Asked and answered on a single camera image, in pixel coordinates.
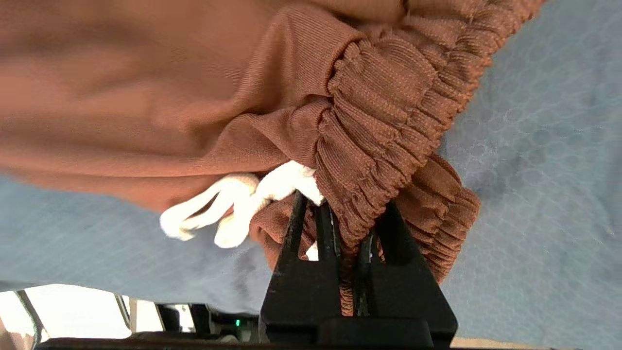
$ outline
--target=brown fabric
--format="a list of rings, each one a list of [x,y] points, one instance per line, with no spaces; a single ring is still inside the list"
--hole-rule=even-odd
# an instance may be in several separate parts
[[[348,257],[400,194],[440,281],[478,204],[432,153],[541,3],[4,0],[0,168],[162,211],[293,159]],[[290,205],[252,223],[271,263]]]

